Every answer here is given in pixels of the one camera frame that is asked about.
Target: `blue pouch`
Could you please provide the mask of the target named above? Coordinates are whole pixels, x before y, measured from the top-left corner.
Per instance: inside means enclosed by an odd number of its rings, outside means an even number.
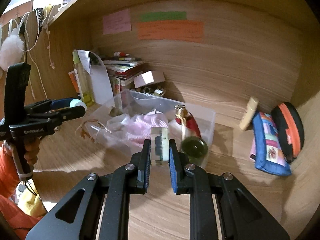
[[[252,124],[256,150],[255,168],[273,175],[291,175],[290,165],[285,161],[272,117],[256,112]]]

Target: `cardboard box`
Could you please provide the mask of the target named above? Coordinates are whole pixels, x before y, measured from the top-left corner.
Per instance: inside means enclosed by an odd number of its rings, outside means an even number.
[[[164,82],[164,75],[161,71],[148,71],[133,79],[135,88]]]

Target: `metal screw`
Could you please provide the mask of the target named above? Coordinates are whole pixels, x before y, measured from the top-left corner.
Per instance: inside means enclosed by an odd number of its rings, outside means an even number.
[[[233,175],[229,172],[223,174],[224,179],[226,180],[232,180],[233,179]]]
[[[196,168],[193,163],[188,163],[185,167],[188,171],[193,171]]]
[[[124,168],[127,171],[132,171],[136,166],[134,166],[134,164],[128,163]]]
[[[97,178],[97,174],[90,173],[87,175],[87,180],[95,180]]]

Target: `green sticky note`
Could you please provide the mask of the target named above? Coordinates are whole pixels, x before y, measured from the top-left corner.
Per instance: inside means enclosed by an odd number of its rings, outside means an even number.
[[[140,14],[140,22],[165,21],[165,20],[186,20],[187,12],[148,12]]]

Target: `orange sleeve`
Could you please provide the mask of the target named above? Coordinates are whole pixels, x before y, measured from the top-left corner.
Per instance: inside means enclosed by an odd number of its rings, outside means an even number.
[[[2,146],[0,149],[0,195],[9,198],[19,182],[13,159],[4,153],[4,146]]]
[[[14,202],[3,196],[0,196],[0,212],[21,240],[26,239],[27,233],[41,219],[28,216]]]

